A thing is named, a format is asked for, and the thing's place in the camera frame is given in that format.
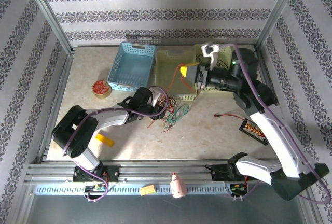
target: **patterned wallpaper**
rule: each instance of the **patterned wallpaper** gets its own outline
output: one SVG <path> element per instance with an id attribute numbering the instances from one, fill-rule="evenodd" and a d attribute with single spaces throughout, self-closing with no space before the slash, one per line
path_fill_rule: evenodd
<path id="1" fill-rule="evenodd" d="M 332 0 L 289 0 L 264 52 L 283 114 L 306 152 L 332 171 L 331 4 Z M 324 182 L 331 189 L 332 173 Z M 313 190 L 318 200 L 326 197 L 320 185 Z M 332 223 L 332 204 L 319 208 L 324 223 Z"/>
<path id="2" fill-rule="evenodd" d="M 36 0 L 0 0 L 0 33 L 0 223 L 7 223 L 42 142 L 66 53 Z"/>
<path id="3" fill-rule="evenodd" d="M 124 40 L 253 43 L 276 0 L 48 0 L 73 46 Z"/>

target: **beige basket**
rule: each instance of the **beige basket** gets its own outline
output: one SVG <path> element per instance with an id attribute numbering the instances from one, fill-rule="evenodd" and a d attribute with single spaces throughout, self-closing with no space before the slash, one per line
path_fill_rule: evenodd
<path id="1" fill-rule="evenodd" d="M 167 89 L 172 81 L 176 67 L 180 63 L 193 62 L 196 62 L 195 52 L 193 51 L 180 51 L 177 53 L 168 50 L 158 51 L 156 55 L 156 85 Z M 194 83 L 190 83 L 186 78 L 184 78 L 184 81 L 197 91 Z M 193 93 L 181 82 L 181 73 L 178 71 L 168 95 L 179 97 L 181 101 L 193 101 L 197 92 Z"/>
<path id="2" fill-rule="evenodd" d="M 202 44 L 195 44 L 193 47 L 195 49 L 195 55 L 196 55 L 196 60 L 197 62 L 204 62 L 204 63 L 210 63 L 210 58 L 208 57 L 203 57 L 203 53 L 202 53 L 202 49 L 201 49 L 201 45 Z M 232 49 L 231 47 L 225 47 L 225 48 L 221 48 L 218 54 L 218 60 L 221 61 L 221 65 L 224 68 L 230 68 L 230 63 L 232 61 Z M 215 87 L 213 86 L 207 86 L 204 89 L 200 90 L 200 93 L 225 93 L 225 91 L 219 91 L 217 89 L 215 89 Z"/>

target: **blue plastic basket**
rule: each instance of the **blue plastic basket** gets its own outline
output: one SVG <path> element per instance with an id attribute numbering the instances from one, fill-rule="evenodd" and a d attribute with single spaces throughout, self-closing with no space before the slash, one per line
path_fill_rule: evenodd
<path id="1" fill-rule="evenodd" d="M 122 42 L 107 82 L 112 89 L 135 92 L 149 81 L 156 46 Z"/>

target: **battery pack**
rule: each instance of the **battery pack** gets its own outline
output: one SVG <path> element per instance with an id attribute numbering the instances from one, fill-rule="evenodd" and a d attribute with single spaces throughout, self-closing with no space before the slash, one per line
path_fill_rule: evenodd
<path id="1" fill-rule="evenodd" d="M 261 129 L 254 122 L 248 119 L 244 119 L 239 130 L 249 135 L 250 137 L 254 138 L 255 140 L 259 141 L 263 145 L 269 144 L 269 141 L 267 140 Z"/>

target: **marble surface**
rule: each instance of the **marble surface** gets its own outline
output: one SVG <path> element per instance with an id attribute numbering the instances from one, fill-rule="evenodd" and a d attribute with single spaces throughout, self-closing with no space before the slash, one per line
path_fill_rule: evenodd
<path id="1" fill-rule="evenodd" d="M 192 49 L 192 46 L 158 47 L 158 49 Z M 91 91 L 94 82 L 106 79 L 118 47 L 77 48 L 66 85 L 59 122 L 74 105 L 85 109 L 110 107 L 121 102 L 130 92 L 114 90 L 105 99 L 95 97 Z M 151 72 L 150 84 L 154 81 Z M 238 130 L 242 121 L 234 117 L 218 117 L 215 113 L 236 113 L 245 117 L 231 93 L 202 93 L 188 103 L 190 110 L 171 130 L 164 122 L 144 118 L 126 125 L 101 130 L 114 140 L 108 147 L 92 139 L 89 148 L 100 159 L 228 159 L 238 152 L 247 152 L 257 158 L 276 158 L 272 148 L 264 146 Z M 47 160 L 69 160 L 62 156 L 62 149 L 51 141 Z"/>

